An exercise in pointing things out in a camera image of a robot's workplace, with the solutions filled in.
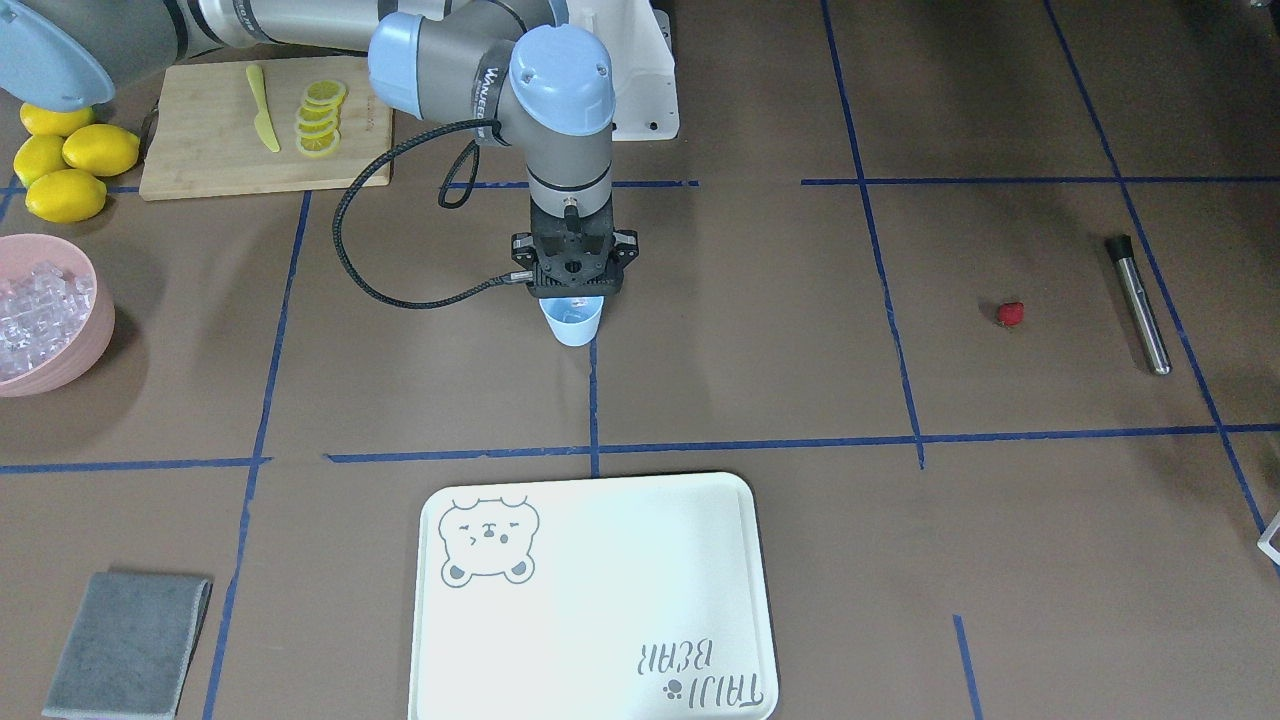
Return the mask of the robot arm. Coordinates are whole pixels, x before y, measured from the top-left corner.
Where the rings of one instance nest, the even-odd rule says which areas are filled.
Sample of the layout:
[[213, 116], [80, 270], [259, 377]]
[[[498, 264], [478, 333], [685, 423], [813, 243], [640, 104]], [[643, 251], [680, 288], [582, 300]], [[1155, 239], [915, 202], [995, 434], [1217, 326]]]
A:
[[349, 205], [394, 158], [462, 131], [474, 136], [465, 158], [515, 147], [527, 172], [518, 270], [486, 286], [522, 284], [535, 299], [621, 290], [637, 236], [614, 224], [613, 68], [564, 1], [5, 1], [1, 82], [24, 102], [73, 111], [201, 54], [259, 44], [364, 53], [375, 95], [433, 123], [374, 159], [335, 208], [337, 256], [365, 293], [399, 305], [351, 261]]

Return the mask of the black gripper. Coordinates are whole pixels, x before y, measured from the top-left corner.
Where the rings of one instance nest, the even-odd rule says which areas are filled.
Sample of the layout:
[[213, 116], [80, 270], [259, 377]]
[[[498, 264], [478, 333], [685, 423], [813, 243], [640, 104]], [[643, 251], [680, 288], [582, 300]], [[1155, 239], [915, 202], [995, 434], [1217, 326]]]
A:
[[521, 266], [516, 282], [535, 299], [614, 296], [639, 256], [637, 233], [614, 227], [611, 205], [585, 217], [575, 208], [554, 217], [532, 205], [530, 227], [512, 236], [511, 256]]

